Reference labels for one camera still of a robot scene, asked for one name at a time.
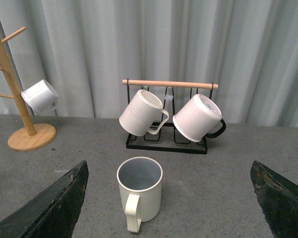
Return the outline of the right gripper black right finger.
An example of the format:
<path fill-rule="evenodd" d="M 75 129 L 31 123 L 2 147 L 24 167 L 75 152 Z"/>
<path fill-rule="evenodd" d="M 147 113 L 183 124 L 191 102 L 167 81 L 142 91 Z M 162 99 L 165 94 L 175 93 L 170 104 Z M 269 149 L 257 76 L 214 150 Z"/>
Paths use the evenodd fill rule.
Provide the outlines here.
<path fill-rule="evenodd" d="M 298 238 L 298 185 L 254 161 L 250 178 L 275 238 Z"/>

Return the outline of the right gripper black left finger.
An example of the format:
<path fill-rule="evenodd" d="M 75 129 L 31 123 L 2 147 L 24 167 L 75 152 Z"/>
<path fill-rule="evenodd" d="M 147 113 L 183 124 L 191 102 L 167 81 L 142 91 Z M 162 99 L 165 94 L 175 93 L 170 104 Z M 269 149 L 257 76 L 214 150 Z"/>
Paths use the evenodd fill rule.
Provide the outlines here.
<path fill-rule="evenodd" d="M 82 161 L 0 222 L 0 238 L 70 238 L 81 213 L 88 181 Z"/>

